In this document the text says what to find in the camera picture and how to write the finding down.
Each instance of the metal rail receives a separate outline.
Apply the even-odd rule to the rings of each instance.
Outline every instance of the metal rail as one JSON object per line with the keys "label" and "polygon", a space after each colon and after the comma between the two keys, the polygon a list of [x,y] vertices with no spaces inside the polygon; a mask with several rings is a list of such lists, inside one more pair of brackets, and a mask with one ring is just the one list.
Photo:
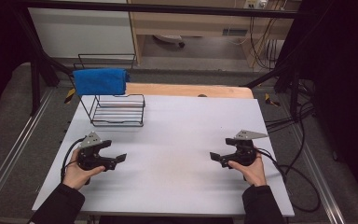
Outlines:
{"label": "metal rail", "polygon": [[28,119],[27,123],[25,124],[25,127],[20,133],[20,136],[17,138],[16,143],[13,145],[12,149],[7,154],[5,161],[2,163],[0,167],[0,191],[5,185],[11,171],[13,170],[14,165],[16,164],[29,138],[34,132],[34,128],[36,127],[43,113],[45,112],[45,109],[48,106],[48,102],[53,92],[54,88],[50,88],[45,92],[41,100],[41,106],[36,111],[36,113]]}
{"label": "metal rail", "polygon": [[11,2],[15,6],[56,8],[73,10],[96,10],[96,11],[127,11],[127,12],[154,12],[173,14],[197,14],[238,17],[264,17],[282,19],[309,19],[316,14],[301,11],[260,10],[247,8],[229,7],[191,7],[151,4],[120,4],[120,3],[96,3],[96,2],[73,2],[73,1],[46,1],[46,0],[17,0]]}
{"label": "metal rail", "polygon": [[[287,97],[282,97],[280,95],[278,95],[278,97],[282,104],[283,110],[288,116],[290,116],[289,101]],[[292,129],[296,135],[297,142],[301,144],[302,133],[299,124],[292,125]],[[330,222],[332,224],[345,224],[344,216],[342,216],[341,214],[341,211],[336,203],[336,200],[334,199],[333,193],[328,187],[328,184],[324,179],[324,175],[322,174],[322,171],[319,168],[318,163],[316,162],[312,153],[310,152],[310,147],[308,146],[307,141],[304,142],[302,158],[305,164],[307,165],[308,170],[310,171],[310,176],[316,188],[319,190],[319,193],[321,194],[321,200],[324,205],[324,210],[327,216],[329,217]]]}

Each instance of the blue cloth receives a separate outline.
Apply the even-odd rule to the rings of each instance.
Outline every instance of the blue cloth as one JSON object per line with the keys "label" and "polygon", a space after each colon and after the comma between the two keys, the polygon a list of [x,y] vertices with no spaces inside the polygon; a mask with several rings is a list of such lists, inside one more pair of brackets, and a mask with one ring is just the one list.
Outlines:
{"label": "blue cloth", "polygon": [[96,68],[74,71],[78,95],[122,95],[129,76],[121,68]]}

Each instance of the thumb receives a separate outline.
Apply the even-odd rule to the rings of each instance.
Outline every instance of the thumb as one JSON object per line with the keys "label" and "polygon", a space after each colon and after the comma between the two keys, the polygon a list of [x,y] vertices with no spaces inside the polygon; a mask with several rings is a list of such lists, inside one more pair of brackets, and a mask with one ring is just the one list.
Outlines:
{"label": "thumb", "polygon": [[89,175],[90,175],[90,176],[97,175],[97,174],[99,174],[100,172],[104,171],[104,169],[105,169],[104,166],[95,167],[94,169],[92,169],[92,170],[89,171]]}
{"label": "thumb", "polygon": [[244,174],[243,166],[235,161],[229,161],[228,165]]}

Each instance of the black sleeve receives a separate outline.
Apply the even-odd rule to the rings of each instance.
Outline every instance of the black sleeve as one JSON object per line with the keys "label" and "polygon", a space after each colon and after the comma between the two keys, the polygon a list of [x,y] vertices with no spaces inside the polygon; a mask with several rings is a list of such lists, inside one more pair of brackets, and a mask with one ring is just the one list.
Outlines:
{"label": "black sleeve", "polygon": [[269,186],[252,185],[242,194],[245,224],[284,224],[281,210]]}
{"label": "black sleeve", "polygon": [[83,194],[60,184],[34,213],[29,224],[74,223],[85,198]]}

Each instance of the hand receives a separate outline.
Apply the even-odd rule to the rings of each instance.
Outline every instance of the hand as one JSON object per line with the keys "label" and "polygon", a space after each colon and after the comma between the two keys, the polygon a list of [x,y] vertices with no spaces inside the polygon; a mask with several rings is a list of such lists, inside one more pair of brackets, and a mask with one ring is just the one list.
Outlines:
{"label": "hand", "polygon": [[70,188],[80,190],[92,176],[102,172],[104,166],[99,166],[89,171],[83,170],[76,162],[78,152],[79,149],[75,149],[72,153],[71,163],[66,168],[62,183]]}
{"label": "hand", "polygon": [[260,153],[257,153],[254,163],[249,166],[242,166],[235,161],[229,161],[228,165],[240,171],[250,185],[255,185],[256,187],[267,185],[263,160],[261,159]]}

